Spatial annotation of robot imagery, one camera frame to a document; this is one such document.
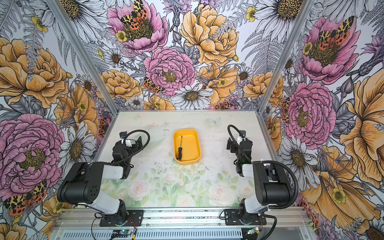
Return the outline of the black orange handled screwdriver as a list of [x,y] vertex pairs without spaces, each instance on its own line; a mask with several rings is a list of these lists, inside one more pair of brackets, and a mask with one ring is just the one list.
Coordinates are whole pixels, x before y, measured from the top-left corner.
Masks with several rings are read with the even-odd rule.
[[183,136],[181,136],[180,145],[178,147],[178,153],[177,153],[177,157],[176,157],[176,160],[178,160],[178,161],[181,161],[181,159],[182,159],[182,150],[183,150],[182,142],[183,142]]

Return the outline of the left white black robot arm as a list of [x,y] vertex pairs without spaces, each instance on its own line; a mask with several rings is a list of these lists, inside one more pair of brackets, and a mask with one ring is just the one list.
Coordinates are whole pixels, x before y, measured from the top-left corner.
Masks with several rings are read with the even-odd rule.
[[125,202],[110,197],[101,190],[103,180],[125,180],[133,165],[134,154],[143,149],[142,138],[120,140],[113,147],[113,161],[75,163],[60,185],[59,202],[87,206],[102,213],[107,224],[122,226],[132,219],[126,210]]

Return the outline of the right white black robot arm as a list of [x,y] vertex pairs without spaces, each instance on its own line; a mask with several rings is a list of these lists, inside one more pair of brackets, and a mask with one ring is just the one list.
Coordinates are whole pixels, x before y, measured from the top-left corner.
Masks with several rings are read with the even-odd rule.
[[228,139],[227,150],[236,154],[236,172],[252,178],[254,193],[241,199],[237,210],[224,210],[227,226],[264,225],[265,212],[290,207],[298,197],[299,183],[288,166],[277,161],[252,161],[252,141],[239,136]]

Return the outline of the yellow plastic bin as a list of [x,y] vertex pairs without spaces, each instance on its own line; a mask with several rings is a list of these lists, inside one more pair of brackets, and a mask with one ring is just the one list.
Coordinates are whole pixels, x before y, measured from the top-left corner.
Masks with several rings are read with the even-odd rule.
[[193,165],[198,163],[201,158],[202,152],[198,132],[194,129],[181,129],[177,130],[174,133],[173,141],[175,159],[177,157],[181,136],[183,136],[182,159],[181,161],[176,160],[176,162],[182,166]]

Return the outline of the green circuit board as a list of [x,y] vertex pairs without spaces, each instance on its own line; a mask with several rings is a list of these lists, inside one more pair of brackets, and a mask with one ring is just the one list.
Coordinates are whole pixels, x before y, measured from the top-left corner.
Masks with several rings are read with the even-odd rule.
[[133,236],[133,231],[131,230],[113,230],[112,231],[112,234],[111,234],[111,240],[115,239],[115,238],[123,238],[123,239],[126,239],[128,237],[132,237]]

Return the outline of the small right circuit board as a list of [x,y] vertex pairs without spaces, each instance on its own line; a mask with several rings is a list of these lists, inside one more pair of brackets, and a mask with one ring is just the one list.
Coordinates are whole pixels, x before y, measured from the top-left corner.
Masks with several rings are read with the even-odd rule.
[[258,227],[254,227],[247,231],[247,235],[258,235],[260,233],[260,229]]

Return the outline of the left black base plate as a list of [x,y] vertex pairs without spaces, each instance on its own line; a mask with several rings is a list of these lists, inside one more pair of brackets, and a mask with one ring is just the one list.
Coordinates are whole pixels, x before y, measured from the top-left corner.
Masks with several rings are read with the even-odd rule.
[[125,214],[105,215],[100,227],[140,227],[142,225],[144,210],[126,210]]

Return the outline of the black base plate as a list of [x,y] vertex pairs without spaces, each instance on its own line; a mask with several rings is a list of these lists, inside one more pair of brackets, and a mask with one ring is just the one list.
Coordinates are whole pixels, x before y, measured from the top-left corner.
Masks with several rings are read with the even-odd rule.
[[144,210],[126,210],[125,214],[105,215],[100,227],[140,227],[142,225]]
[[266,218],[258,214],[249,214],[247,212],[240,213],[239,210],[225,209],[224,220],[227,226],[240,226],[240,225],[266,225]]

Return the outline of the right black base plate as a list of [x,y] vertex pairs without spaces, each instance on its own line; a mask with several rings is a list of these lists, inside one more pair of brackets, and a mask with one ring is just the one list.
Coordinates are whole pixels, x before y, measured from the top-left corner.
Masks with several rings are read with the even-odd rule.
[[239,210],[225,209],[224,220],[227,226],[240,226],[240,225],[266,225],[266,218],[258,214],[249,214],[247,212],[240,213]]

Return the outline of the aluminium front rail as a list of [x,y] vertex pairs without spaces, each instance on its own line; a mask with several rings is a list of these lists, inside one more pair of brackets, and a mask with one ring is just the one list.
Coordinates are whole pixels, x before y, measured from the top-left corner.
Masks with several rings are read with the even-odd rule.
[[[146,229],[194,229],[227,228],[223,208],[144,208],[139,218],[139,230]],[[58,230],[104,230],[100,220],[95,219],[91,209],[64,210],[57,225]],[[289,207],[284,210],[271,210],[268,215],[277,218],[277,228],[309,227],[310,220],[302,207]]]

